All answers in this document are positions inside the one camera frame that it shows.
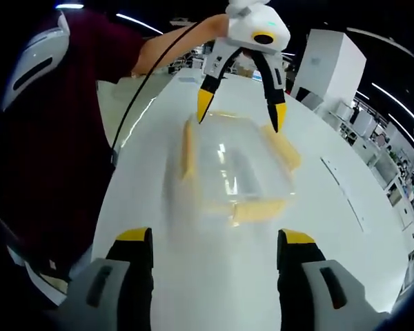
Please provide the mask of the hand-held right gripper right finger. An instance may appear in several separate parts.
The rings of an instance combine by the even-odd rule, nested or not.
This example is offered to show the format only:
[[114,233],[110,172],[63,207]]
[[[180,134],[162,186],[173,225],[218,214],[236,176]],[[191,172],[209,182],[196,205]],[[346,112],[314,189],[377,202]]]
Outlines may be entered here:
[[307,234],[279,230],[277,270],[282,330],[371,329],[364,286]]

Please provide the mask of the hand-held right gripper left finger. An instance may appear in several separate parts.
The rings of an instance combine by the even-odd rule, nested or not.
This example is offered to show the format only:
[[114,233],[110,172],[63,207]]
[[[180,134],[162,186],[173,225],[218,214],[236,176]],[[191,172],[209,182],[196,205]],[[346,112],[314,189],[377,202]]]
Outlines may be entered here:
[[61,330],[150,330],[154,280],[151,228],[121,233],[68,288]]

